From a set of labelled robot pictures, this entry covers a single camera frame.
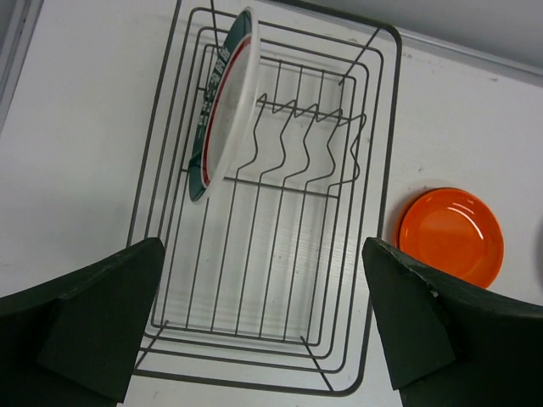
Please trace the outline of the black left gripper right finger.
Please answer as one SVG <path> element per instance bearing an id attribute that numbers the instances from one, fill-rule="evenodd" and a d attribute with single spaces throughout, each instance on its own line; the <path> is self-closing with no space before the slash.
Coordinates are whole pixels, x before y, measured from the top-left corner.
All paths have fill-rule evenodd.
<path id="1" fill-rule="evenodd" d="M 389 378 L 404 406 L 540 406 L 542 308 L 369 237 L 362 258 Z"/>

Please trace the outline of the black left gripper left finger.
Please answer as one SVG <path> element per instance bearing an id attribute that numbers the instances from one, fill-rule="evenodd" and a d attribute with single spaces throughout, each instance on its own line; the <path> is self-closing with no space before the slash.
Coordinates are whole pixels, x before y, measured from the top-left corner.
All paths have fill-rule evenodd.
<path id="1" fill-rule="evenodd" d="M 131 381 L 165 248 L 157 237 L 1 299 L 3 406 L 116 406 Z"/>

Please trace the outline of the orange plate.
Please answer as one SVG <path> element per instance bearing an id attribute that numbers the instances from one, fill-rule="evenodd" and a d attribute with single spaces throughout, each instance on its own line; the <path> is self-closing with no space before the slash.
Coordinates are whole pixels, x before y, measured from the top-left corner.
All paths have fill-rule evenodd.
<path id="1" fill-rule="evenodd" d="M 497 278 L 505 238 L 484 201 L 454 187 L 429 189 L 411 198 L 396 221 L 394 245 L 420 262 L 477 287 Z"/>

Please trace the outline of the white plate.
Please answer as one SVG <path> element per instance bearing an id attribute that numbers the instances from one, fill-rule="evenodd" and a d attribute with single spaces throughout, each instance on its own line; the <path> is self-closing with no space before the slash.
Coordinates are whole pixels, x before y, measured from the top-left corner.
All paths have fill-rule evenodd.
<path id="1" fill-rule="evenodd" d="M 205 88 L 188 164 L 188 193 L 196 204 L 220 186 L 249 131 L 259 69 L 259 20 L 247 7 L 232 23 Z"/>

